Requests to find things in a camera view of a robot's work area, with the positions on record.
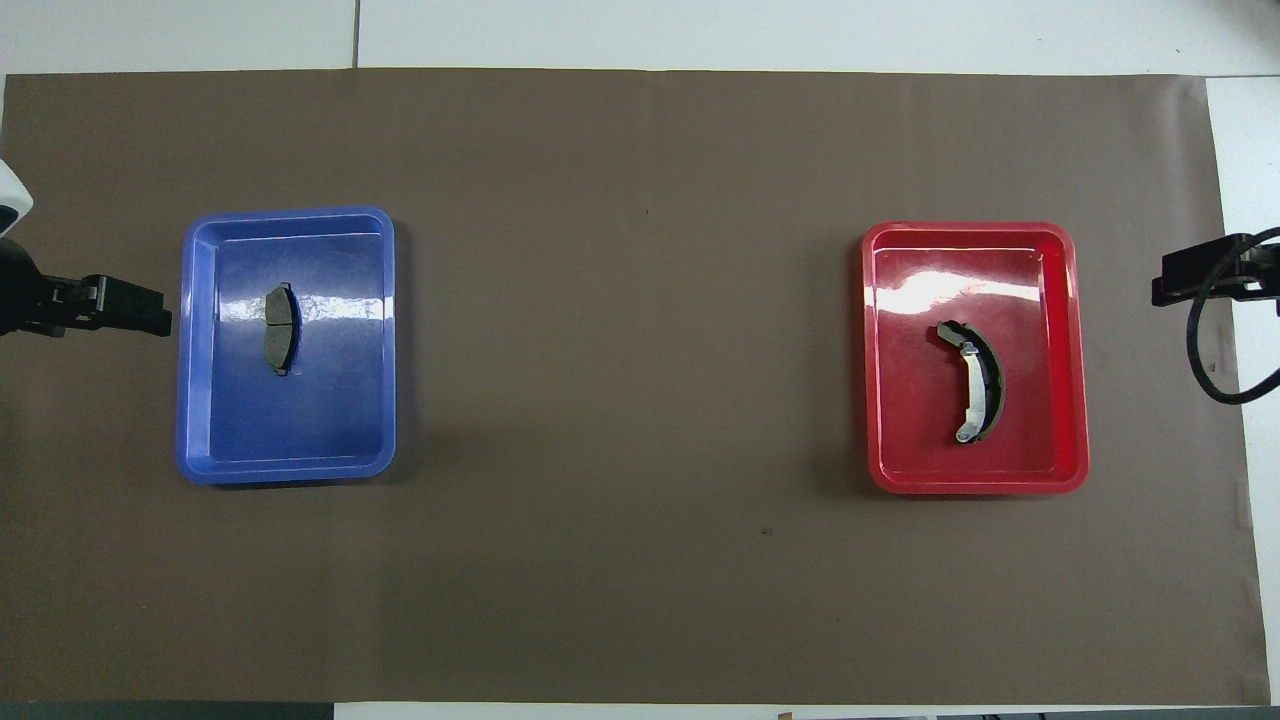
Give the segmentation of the brown paper table mat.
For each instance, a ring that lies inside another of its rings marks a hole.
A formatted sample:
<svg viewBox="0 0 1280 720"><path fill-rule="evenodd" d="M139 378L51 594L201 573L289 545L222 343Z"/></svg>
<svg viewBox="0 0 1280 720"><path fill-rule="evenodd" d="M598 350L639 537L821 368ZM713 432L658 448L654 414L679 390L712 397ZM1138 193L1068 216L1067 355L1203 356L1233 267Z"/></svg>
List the brown paper table mat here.
<svg viewBox="0 0 1280 720"><path fill-rule="evenodd" d="M0 701L1266 705L1242 414L1160 258L1222 231L1178 76L13 76L47 272L173 296L220 211L396 227L398 450L202 488L177 345L0 340ZM867 466L850 264L882 222L1076 247L1080 489Z"/></svg>

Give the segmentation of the dark grey brake pad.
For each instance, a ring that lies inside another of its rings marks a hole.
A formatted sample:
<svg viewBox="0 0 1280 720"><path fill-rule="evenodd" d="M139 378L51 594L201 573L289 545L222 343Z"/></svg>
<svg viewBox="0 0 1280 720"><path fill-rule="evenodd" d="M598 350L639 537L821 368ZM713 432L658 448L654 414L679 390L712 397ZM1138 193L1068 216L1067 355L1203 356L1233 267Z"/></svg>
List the dark grey brake pad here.
<svg viewBox="0 0 1280 720"><path fill-rule="evenodd" d="M262 301L262 356L276 377L291 372L300 337L300 311L291 283L282 282Z"/></svg>

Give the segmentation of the red plastic tray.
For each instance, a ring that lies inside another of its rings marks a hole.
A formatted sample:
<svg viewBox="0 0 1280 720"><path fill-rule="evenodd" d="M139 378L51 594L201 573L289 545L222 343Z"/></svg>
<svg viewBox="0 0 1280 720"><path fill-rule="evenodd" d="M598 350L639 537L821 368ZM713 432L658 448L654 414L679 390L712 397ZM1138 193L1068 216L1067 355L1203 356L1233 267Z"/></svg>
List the red plastic tray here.
<svg viewBox="0 0 1280 720"><path fill-rule="evenodd" d="M860 246L868 466L896 495L1065 495L1091 469L1079 282L1048 222L886 222ZM959 445L965 365L940 340L974 325L1004 364L1006 404Z"/></svg>

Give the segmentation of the blue plastic tray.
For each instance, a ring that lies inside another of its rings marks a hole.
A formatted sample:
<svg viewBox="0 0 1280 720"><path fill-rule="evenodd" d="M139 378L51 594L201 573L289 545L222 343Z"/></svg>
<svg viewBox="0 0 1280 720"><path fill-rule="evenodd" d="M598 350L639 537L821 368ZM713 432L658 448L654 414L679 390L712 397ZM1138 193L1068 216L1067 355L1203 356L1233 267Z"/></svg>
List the blue plastic tray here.
<svg viewBox="0 0 1280 720"><path fill-rule="evenodd" d="M396 229L370 206L224 213L183 240L175 464L198 486L374 477L396 456ZM291 372L262 356L262 301L291 283Z"/></svg>

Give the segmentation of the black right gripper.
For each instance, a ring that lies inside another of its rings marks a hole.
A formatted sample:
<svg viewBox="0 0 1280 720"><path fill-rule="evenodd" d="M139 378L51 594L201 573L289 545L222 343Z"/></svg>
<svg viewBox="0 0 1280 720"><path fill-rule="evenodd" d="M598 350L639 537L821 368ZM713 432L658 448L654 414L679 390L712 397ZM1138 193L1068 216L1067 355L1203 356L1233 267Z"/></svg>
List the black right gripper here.
<svg viewBox="0 0 1280 720"><path fill-rule="evenodd" d="M1224 236L1162 256L1162 275L1151 281L1151 305L1167 307L1193 300L1204 278L1235 254L1239 236ZM1239 302L1274 301L1280 316L1280 240L1258 243L1238 258L1238 275L1215 281L1207 299Z"/></svg>

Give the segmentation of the curved brake shoe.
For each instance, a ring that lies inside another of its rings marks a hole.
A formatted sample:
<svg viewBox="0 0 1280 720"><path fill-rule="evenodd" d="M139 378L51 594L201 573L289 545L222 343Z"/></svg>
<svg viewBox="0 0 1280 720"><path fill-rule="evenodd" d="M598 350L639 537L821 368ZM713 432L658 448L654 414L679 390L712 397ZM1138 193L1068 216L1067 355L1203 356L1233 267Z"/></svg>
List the curved brake shoe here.
<svg viewBox="0 0 1280 720"><path fill-rule="evenodd" d="M1007 396L1004 364L995 346L974 325L945 320L934 327L934 333L957 351L965 365L966 406L955 439L959 445L974 445L989 437L1004 415Z"/></svg>

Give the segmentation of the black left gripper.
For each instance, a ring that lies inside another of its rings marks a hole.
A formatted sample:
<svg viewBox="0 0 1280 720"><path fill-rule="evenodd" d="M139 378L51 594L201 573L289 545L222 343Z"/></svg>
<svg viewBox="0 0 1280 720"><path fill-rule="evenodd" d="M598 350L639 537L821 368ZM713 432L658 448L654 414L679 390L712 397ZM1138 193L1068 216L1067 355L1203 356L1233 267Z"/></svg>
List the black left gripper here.
<svg viewBox="0 0 1280 720"><path fill-rule="evenodd" d="M163 293L105 277L105 313L97 311L97 295L88 278L45 275L22 246L0 238L0 336L20 331L61 338L70 329L172 334L173 315Z"/></svg>

